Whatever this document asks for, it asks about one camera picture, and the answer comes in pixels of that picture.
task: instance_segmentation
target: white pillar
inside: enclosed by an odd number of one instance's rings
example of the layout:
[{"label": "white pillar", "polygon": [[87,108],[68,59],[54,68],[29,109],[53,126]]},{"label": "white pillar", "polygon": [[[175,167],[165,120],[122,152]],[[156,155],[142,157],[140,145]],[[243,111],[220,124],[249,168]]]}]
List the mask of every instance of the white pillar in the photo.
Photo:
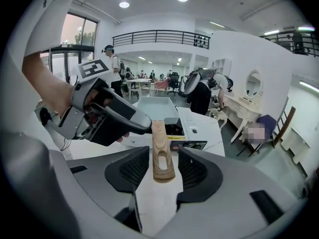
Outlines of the white pillar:
[{"label": "white pillar", "polygon": [[190,63],[189,63],[188,74],[190,74],[192,71],[194,71],[195,60],[196,60],[196,54],[192,54],[191,59],[190,59]]}]

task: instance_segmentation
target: black metal railing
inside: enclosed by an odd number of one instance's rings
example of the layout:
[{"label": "black metal railing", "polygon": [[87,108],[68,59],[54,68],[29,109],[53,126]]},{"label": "black metal railing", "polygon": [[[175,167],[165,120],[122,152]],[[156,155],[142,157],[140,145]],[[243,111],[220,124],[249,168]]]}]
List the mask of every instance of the black metal railing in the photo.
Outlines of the black metal railing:
[{"label": "black metal railing", "polygon": [[210,37],[177,30],[145,30],[113,37],[113,46],[145,42],[171,42],[209,49]]},{"label": "black metal railing", "polygon": [[285,31],[260,37],[274,42],[295,54],[319,57],[319,40],[313,32]]}]

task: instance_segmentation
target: wooden tool handle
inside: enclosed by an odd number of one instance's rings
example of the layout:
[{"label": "wooden tool handle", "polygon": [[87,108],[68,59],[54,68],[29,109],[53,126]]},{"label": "wooden tool handle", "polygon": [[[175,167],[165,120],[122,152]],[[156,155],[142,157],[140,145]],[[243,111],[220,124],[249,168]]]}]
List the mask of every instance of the wooden tool handle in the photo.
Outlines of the wooden tool handle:
[{"label": "wooden tool handle", "polygon": [[[152,123],[153,134],[153,178],[156,182],[166,183],[175,178],[174,165],[170,155],[168,139],[165,131],[165,124],[162,120]],[[159,166],[159,157],[166,159],[167,169],[162,170]]]}]

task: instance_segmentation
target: white dresser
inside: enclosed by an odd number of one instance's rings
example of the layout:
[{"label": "white dresser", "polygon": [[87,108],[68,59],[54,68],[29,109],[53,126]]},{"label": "white dresser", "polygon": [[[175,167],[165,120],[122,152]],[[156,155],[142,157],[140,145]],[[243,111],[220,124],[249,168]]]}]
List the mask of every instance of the white dresser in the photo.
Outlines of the white dresser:
[{"label": "white dresser", "polygon": [[237,114],[238,118],[243,120],[238,127],[237,132],[231,139],[231,142],[233,142],[241,133],[243,127],[248,122],[255,122],[261,113],[259,111],[259,108],[254,103],[251,103],[248,100],[243,99],[242,97],[225,95],[224,102],[225,106],[228,107],[227,115],[229,115],[230,110],[232,110]]}]

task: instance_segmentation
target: window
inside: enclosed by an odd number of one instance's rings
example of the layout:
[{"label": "window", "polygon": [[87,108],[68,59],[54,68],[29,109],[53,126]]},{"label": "window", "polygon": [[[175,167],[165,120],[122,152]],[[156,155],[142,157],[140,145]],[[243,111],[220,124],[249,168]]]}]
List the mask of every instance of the window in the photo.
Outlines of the window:
[{"label": "window", "polygon": [[97,23],[72,14],[67,14],[62,34],[61,44],[77,44],[94,46]]},{"label": "window", "polygon": [[82,45],[94,46],[96,23],[86,20],[83,30]]},{"label": "window", "polygon": [[77,80],[76,66],[79,64],[79,53],[68,53],[68,70],[70,84],[75,85]]},{"label": "window", "polygon": [[64,53],[52,54],[52,69],[53,74],[62,81],[66,81],[64,67]]}]

